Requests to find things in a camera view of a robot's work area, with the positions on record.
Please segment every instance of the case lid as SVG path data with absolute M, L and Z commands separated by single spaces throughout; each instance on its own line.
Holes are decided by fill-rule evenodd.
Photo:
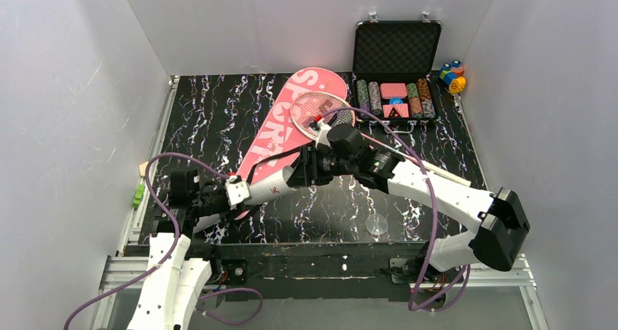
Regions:
M 425 75 L 434 65 L 439 21 L 358 22 L 352 71 L 356 75 Z

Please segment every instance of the gray wall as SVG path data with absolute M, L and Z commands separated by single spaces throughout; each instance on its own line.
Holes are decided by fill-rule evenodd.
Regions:
M 618 0 L 495 0 L 463 62 L 488 182 L 523 200 L 552 329 L 618 323 Z
M 307 66 L 349 71 L 354 23 L 445 24 L 436 67 L 464 56 L 492 0 L 128 0 L 171 74 L 294 72 Z
M 0 0 L 0 327 L 96 295 L 167 81 L 126 0 Z

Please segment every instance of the black marble table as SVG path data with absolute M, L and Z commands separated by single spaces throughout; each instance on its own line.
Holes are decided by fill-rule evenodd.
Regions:
M 348 84 L 349 94 L 352 74 L 340 75 Z M 234 172 L 290 76 L 182 76 L 161 152 L 189 154 L 220 172 Z M 435 75 L 432 82 L 437 84 Z M 417 126 L 403 139 L 424 160 L 470 180 L 474 188 L 485 188 L 460 106 L 442 85 L 437 85 L 441 121 Z M 367 126 L 364 132 L 401 149 L 379 126 Z M 190 168 L 196 167 L 183 160 L 161 160 L 156 186 L 167 186 L 172 170 Z M 367 231 L 365 221 L 372 213 L 387 218 L 387 233 L 376 237 Z M 438 237 L 463 229 L 442 214 L 438 227 Z M 398 243 L 428 240 L 430 231 L 431 209 L 364 188 L 351 176 L 341 176 L 329 185 L 301 189 L 268 203 L 240 226 L 219 224 L 198 236 L 215 244 Z

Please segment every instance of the white cylinder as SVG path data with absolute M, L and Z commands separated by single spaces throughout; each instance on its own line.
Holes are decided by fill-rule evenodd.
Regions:
M 295 191 L 295 188 L 290 188 L 286 184 L 293 172 L 294 169 L 292 167 L 286 166 L 261 181 L 250 185 L 249 194 L 251 198 L 245 201 L 245 204 L 259 205 Z

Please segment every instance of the purple cable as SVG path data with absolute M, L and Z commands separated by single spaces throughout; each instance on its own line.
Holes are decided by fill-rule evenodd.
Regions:
M 168 210 L 168 208 L 165 207 L 165 205 L 163 205 L 163 203 L 161 202 L 161 200 L 157 197 L 157 193 L 155 192 L 155 189 L 152 188 L 152 183 L 150 181 L 150 167 L 152 166 L 152 164 L 161 159 L 162 157 L 179 157 L 181 159 L 185 159 L 185 160 L 189 160 L 191 162 L 195 162 L 196 164 L 198 164 L 199 166 L 203 167 L 204 169 L 206 169 L 208 172 L 214 174 L 215 176 L 221 177 L 223 179 L 228 179 L 229 176 L 224 175 L 222 173 L 218 173 L 215 170 L 213 170 L 210 166 L 208 166 L 207 164 L 205 164 L 204 162 L 201 162 L 200 160 L 194 159 L 192 157 L 190 157 L 189 155 L 185 155 L 185 154 L 180 154 L 180 153 L 162 153 L 157 155 L 156 157 L 153 157 L 150 161 L 148 161 L 148 165 L 146 166 L 146 173 L 144 176 L 144 181 L 146 182 L 146 186 L 148 187 L 148 190 L 150 191 L 150 196 L 154 199 L 154 201 L 157 203 L 157 205 L 159 205 L 159 207 L 161 207 L 161 209 L 163 210 L 163 212 L 165 212 L 168 217 L 170 218 L 170 220 L 172 221 L 173 225 L 174 225 L 174 241 L 172 243 L 172 246 L 170 247 L 169 251 L 163 256 L 163 258 L 159 261 L 159 264 L 163 264 L 163 262 L 165 262 L 165 260 L 168 259 L 168 257 L 172 254 L 173 250 L 176 248 L 176 245 L 178 245 L 178 239 L 180 238 L 180 227 L 178 226 L 178 221 L 176 220 L 176 217 L 174 217 L 174 215 L 171 214 L 171 212 Z M 88 302 L 85 302 L 83 305 L 79 306 L 76 310 L 73 311 L 73 313 L 70 314 L 70 316 L 66 319 L 66 322 L 64 323 L 64 330 L 69 330 L 69 325 L 71 325 L 71 322 L 73 321 L 73 319 L 75 318 L 76 315 L 78 315 L 80 312 L 82 312 L 84 309 L 86 309 L 88 306 L 92 305 L 95 302 L 98 302 L 104 298 L 106 298 L 109 295 L 115 294 L 120 290 L 123 290 L 124 288 L 127 288 L 128 286 L 133 285 L 134 283 L 137 283 L 138 281 L 144 279 L 145 277 L 151 275 L 155 270 L 157 270 L 157 267 L 153 267 L 149 270 L 147 270 L 146 272 L 138 275 L 137 277 L 129 280 L 126 283 L 123 283 L 122 285 L 113 288 L 110 291 L 107 291 L 101 295 L 98 295 L 97 297 L 91 299 Z
M 212 294 L 204 295 L 197 300 L 201 301 L 203 299 L 210 299 L 211 297 L 222 295 L 222 294 L 229 294 L 231 292 L 251 292 L 252 294 L 256 294 L 259 297 L 259 306 L 257 306 L 257 309 L 255 310 L 255 312 L 253 312 L 253 314 L 249 316 L 249 318 L 243 319 L 242 321 L 230 321 L 230 320 L 227 320 L 226 318 L 221 317 L 220 315 L 209 313 L 202 308 L 197 308 L 197 311 L 201 313 L 205 313 L 205 315 L 210 316 L 214 319 L 217 319 L 218 321 L 224 324 L 227 324 L 227 325 L 242 325 L 244 323 L 248 323 L 251 319 L 255 318 L 257 313 L 259 313 L 259 311 L 262 310 L 262 304 L 264 303 L 264 297 L 258 290 L 254 288 L 229 288 L 227 290 L 221 290 L 221 291 L 213 292 Z
M 416 159 L 416 161 L 418 162 L 418 167 L 421 169 L 421 173 L 425 176 L 427 176 L 427 169 L 425 169 L 425 165 L 423 164 L 423 160 L 421 160 L 421 158 L 418 156 L 418 154 L 416 154 L 416 152 L 414 150 L 412 150 L 412 148 L 410 148 L 410 146 L 408 146 L 401 137 L 399 137 L 399 135 L 397 135 L 389 126 L 387 126 L 387 124 L 385 124 L 382 120 L 380 120 L 378 117 L 376 117 L 374 114 L 368 113 L 365 110 L 362 109 L 358 109 L 358 108 L 354 108 L 351 106 L 343 106 L 340 108 L 336 108 L 333 110 L 329 110 L 327 112 L 324 113 L 324 115 L 322 115 L 323 117 L 328 115 L 328 114 L 332 114 L 335 113 L 337 111 L 341 111 L 341 110 L 352 110 L 356 113 L 361 113 L 361 114 L 365 114 L 368 117 L 370 117 L 371 119 L 374 119 L 378 124 L 380 124 L 382 127 L 384 127 L 384 130 L 386 130 L 386 132 L 390 133 L 396 141 L 398 141 L 406 150 L 406 152 L 408 154 L 410 154 L 412 157 L 414 157 Z M 436 194 L 434 192 L 434 186 L 431 184 L 431 181 L 429 180 L 429 178 L 427 178 L 427 180 L 425 181 L 427 183 L 427 187 L 429 189 L 429 196 L 431 197 L 431 213 L 433 216 L 433 220 L 431 222 L 431 236 L 429 238 L 429 246 L 427 248 L 427 254 L 425 255 L 425 260 L 423 261 L 423 266 L 421 267 L 421 271 L 418 273 L 418 278 L 416 279 L 416 283 L 414 285 L 414 289 L 412 290 L 412 295 L 410 295 L 410 302 L 408 303 L 408 309 L 410 311 L 416 311 L 416 310 L 422 310 L 424 309 L 427 305 L 429 305 L 430 303 L 432 303 L 435 299 L 437 299 L 438 297 L 440 297 L 441 295 L 445 294 L 447 291 L 449 291 L 454 285 L 455 282 L 457 280 L 459 280 L 461 278 L 461 276 L 464 273 L 464 269 L 461 268 L 461 271 L 459 272 L 459 274 L 457 275 L 457 277 L 455 279 L 453 279 L 453 281 L 451 281 L 448 286 L 446 288 L 444 288 L 443 290 L 441 290 L 440 292 L 438 292 L 437 294 L 433 295 L 432 298 L 430 298 L 429 300 L 421 303 L 418 306 L 414 305 L 414 301 L 416 300 L 416 297 L 418 296 L 418 290 L 421 287 L 421 283 L 423 282 L 423 277 L 425 275 L 425 273 L 427 272 L 427 268 L 429 267 L 429 259 L 431 258 L 431 252 L 434 250 L 434 244 L 435 244 L 435 240 L 436 240 L 436 234 L 438 231 L 438 202 L 436 199 Z M 459 294 L 455 297 L 455 299 L 453 301 L 456 301 L 459 299 L 459 297 L 461 296 L 461 294 L 464 292 L 464 289 L 466 288 L 465 284 L 463 285 L 463 287 L 461 288 L 461 290 L 459 291 Z

